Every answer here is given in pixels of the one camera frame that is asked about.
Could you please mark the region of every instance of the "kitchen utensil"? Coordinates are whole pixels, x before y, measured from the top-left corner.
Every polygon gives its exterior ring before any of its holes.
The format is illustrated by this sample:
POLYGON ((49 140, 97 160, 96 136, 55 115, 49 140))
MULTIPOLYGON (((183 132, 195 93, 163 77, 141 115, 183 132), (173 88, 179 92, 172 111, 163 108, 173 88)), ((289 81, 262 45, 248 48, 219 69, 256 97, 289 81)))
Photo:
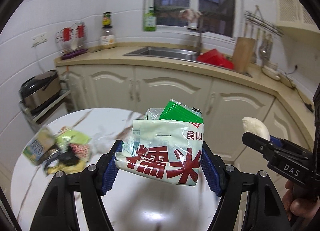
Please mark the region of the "kitchen utensil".
POLYGON ((262 43, 259 47, 259 58, 265 61, 268 57, 268 39, 266 38, 266 31, 263 31, 262 43))
POLYGON ((272 47, 273 47, 273 39, 272 39, 272 35, 269 34, 269 38, 268 38, 268 49, 267 49, 267 53, 268 53, 267 60, 268 60, 268 61, 270 60, 270 57, 271 57, 272 47))
POLYGON ((248 22, 246 22, 245 25, 244 25, 243 37, 246 37, 246 36, 247 36, 247 29, 248 29, 248 22))
POLYGON ((257 29, 256 42, 255 42, 255 44, 254 44, 253 54, 252 54, 252 57, 251 57, 251 62, 252 62, 252 63, 256 63, 256 62, 257 62, 257 54, 256 54, 256 51, 257 51, 257 45, 258 45, 259 37, 260 37, 260 27, 258 27, 258 29, 257 29))
POLYGON ((265 66, 267 66, 268 68, 273 69, 275 71, 278 70, 278 64, 274 63, 274 62, 271 62, 271 61, 266 61, 265 66))
POLYGON ((56 70, 49 70, 30 78, 22 84, 20 97, 23 104, 36 114, 56 100, 61 91, 56 70))
POLYGON ((267 67, 267 66, 263 66, 262 68, 262 72, 267 75, 268 77, 274 79, 274 80, 280 80, 279 77, 279 72, 267 67))
POLYGON ((250 38, 253 37, 253 30, 254 30, 254 25, 253 23, 251 23, 251 33, 250 33, 250 38))
POLYGON ((247 72, 255 42, 255 39, 252 38, 238 37, 232 56, 235 71, 240 73, 247 72))

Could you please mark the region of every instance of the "white marble tabletop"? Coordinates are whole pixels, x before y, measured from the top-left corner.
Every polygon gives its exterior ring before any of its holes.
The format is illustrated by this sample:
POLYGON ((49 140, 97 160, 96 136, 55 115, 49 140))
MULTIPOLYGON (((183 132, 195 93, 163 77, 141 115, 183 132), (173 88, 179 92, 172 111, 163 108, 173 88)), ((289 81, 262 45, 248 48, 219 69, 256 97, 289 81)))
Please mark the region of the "white marble tabletop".
MULTIPOLYGON (((56 133, 63 126, 73 126, 90 110, 65 115, 48 126, 56 133)), ((132 120, 141 114, 114 108, 96 108, 81 121, 76 130, 90 137, 103 128, 111 148, 116 139, 130 131, 132 120)), ((95 164, 101 155, 92 157, 95 164)), ((46 176, 42 167, 32 165, 21 155, 11 181, 12 209, 23 231, 30 229, 33 216, 53 175, 46 176)), ((88 230, 79 192, 75 193, 76 210, 81 231, 88 230)), ((195 187, 180 186, 141 177, 119 170, 114 185, 102 197, 115 231, 192 230, 208 229, 218 206, 218 197, 210 191, 200 171, 195 187)))

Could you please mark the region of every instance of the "faucet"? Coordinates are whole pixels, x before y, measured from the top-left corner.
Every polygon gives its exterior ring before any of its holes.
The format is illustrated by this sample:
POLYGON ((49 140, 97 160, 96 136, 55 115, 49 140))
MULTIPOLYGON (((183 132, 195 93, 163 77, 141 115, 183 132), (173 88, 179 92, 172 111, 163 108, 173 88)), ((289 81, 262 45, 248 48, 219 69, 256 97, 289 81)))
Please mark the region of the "faucet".
POLYGON ((200 16, 200 24, 199 24, 199 26, 196 27, 196 28, 188 28, 188 30, 199 33, 198 42, 197 42, 197 45, 196 45, 196 48, 195 48, 196 57, 198 57, 201 54, 201 50, 202 50, 202 34, 205 33, 205 29, 203 27, 203 15, 200 16))

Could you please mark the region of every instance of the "green glass bottle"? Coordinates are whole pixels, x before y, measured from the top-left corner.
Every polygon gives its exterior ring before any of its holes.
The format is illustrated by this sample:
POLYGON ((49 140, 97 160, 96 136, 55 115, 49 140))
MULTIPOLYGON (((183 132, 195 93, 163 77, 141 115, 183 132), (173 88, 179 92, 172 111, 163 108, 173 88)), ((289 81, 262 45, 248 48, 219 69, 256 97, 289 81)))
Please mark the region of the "green glass bottle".
POLYGON ((154 8, 149 8, 149 13, 144 15, 144 30, 148 32, 156 31, 156 14, 154 8))

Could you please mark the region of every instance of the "purple tray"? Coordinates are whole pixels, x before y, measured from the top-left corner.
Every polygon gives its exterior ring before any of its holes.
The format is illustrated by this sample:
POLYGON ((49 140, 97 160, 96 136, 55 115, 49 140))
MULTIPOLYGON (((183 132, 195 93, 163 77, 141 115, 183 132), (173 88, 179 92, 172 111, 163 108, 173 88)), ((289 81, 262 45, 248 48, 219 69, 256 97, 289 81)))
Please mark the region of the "purple tray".
POLYGON ((88 51, 88 49, 80 49, 80 50, 72 51, 70 53, 67 53, 67 54, 64 54, 63 56, 61 56, 61 60, 71 59, 71 58, 76 57, 80 54, 84 54, 87 51, 88 51))

